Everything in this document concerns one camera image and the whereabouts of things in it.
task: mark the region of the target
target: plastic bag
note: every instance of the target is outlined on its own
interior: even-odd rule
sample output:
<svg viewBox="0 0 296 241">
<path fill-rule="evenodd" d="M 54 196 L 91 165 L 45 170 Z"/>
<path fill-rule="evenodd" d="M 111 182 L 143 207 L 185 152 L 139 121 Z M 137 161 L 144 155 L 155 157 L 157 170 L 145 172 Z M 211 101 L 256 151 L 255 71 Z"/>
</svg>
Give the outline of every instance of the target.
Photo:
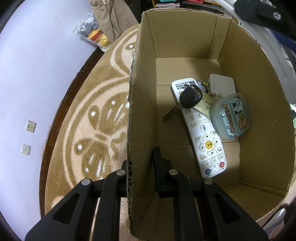
<svg viewBox="0 0 296 241">
<path fill-rule="evenodd" d="M 106 52 L 111 43 L 107 36 L 99 28 L 94 12 L 89 12 L 88 15 L 88 18 L 79 21 L 80 24 L 77 25 L 72 32 L 77 33 L 85 40 L 99 46 L 103 52 Z"/>
</svg>

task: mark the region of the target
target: wooden baseboard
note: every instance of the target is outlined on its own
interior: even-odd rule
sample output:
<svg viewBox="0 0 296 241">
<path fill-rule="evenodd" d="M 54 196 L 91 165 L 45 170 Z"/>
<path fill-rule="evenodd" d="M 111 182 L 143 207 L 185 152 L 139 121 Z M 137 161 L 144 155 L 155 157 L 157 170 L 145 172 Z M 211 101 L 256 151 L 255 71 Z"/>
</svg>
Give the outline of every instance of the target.
<svg viewBox="0 0 296 241">
<path fill-rule="evenodd" d="M 92 71 L 94 66 L 103 56 L 104 52 L 100 50 L 100 48 L 96 48 L 96 50 L 91 54 L 85 64 L 82 66 L 80 71 L 77 73 L 76 77 L 70 84 L 61 104 L 56 112 L 54 120 L 52 122 L 52 126 L 49 130 L 47 141 L 44 147 L 44 152 L 42 156 L 41 162 L 41 170 L 40 170 L 40 179 L 39 179 L 39 205 L 40 205 L 40 214 L 41 217 L 45 215 L 45 185 L 47 180 L 48 168 L 50 164 L 50 160 L 52 158 L 52 152 L 54 150 L 54 145 L 57 140 L 57 136 L 59 134 L 59 130 L 63 124 L 63 121 L 66 117 L 66 114 L 72 104 L 76 94 L 80 90 L 82 84 L 88 77 L 89 73 Z"/>
</svg>

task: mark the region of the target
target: rug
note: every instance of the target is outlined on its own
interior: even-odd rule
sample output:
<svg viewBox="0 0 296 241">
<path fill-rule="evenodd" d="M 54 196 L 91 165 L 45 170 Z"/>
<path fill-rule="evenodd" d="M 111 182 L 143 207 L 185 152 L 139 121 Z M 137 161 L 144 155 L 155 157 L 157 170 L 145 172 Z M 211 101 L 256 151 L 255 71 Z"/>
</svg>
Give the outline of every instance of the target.
<svg viewBox="0 0 296 241">
<path fill-rule="evenodd" d="M 129 78 L 138 28 L 127 29 L 114 42 L 71 104 L 49 165 L 45 213 L 82 179 L 103 179 L 127 159 Z M 121 241 L 137 240 L 129 231 L 126 198 L 119 233 Z"/>
</svg>

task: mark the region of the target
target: metal key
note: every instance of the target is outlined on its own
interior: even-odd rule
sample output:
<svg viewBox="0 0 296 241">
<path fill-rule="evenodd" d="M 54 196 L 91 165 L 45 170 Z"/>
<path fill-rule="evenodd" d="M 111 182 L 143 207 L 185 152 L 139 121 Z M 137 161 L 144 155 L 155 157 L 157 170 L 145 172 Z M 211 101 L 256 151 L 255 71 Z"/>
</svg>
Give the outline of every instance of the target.
<svg viewBox="0 0 296 241">
<path fill-rule="evenodd" d="M 182 108 L 190 109 L 197 105 L 202 99 L 202 91 L 196 85 L 184 85 L 186 89 L 180 95 L 180 102 L 178 102 L 169 113 L 163 117 L 163 122 L 166 122 L 175 113 Z"/>
</svg>

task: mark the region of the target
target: key fob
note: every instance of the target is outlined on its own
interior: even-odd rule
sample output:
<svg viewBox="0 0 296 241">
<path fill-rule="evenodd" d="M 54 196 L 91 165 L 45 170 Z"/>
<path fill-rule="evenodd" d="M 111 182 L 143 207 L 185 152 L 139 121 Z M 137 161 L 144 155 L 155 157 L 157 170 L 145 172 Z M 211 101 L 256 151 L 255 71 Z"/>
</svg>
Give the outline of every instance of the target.
<svg viewBox="0 0 296 241">
<path fill-rule="evenodd" d="M 188 85 L 180 95 L 180 102 L 186 109 L 197 105 L 202 99 L 202 91 L 196 85 Z"/>
</svg>

